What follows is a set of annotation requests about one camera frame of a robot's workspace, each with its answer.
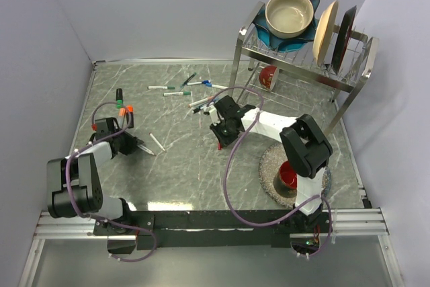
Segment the black orange highlighter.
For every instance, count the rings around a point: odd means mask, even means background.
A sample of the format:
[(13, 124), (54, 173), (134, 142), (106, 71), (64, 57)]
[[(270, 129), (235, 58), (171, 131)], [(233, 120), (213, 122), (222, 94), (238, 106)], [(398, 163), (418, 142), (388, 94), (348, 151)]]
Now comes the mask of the black orange highlighter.
[(134, 108), (132, 106), (126, 106), (126, 109), (128, 110), (126, 114), (128, 128), (134, 128)]

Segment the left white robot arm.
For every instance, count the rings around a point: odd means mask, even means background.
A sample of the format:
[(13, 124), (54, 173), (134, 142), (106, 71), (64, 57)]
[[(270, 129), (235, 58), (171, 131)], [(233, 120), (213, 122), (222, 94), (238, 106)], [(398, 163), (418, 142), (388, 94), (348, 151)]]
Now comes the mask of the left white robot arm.
[(95, 121), (89, 149), (47, 162), (47, 208), (53, 218), (74, 218), (68, 187), (82, 215), (95, 216), (107, 230), (118, 235), (129, 233), (134, 219), (125, 199), (112, 198), (102, 192), (99, 168), (116, 155), (131, 155), (144, 143), (129, 132), (122, 131), (115, 117)]

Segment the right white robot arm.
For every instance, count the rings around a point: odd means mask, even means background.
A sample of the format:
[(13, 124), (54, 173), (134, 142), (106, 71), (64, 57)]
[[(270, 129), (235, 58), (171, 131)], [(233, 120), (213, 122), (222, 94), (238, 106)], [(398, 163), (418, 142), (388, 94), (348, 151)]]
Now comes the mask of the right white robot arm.
[(211, 131), (226, 148), (244, 134), (258, 134), (275, 141), (259, 163), (263, 189), (278, 204), (298, 209), (295, 227), (309, 232), (322, 209), (323, 181), (333, 148), (314, 118), (281, 116), (247, 104), (240, 107), (229, 95), (208, 104)]

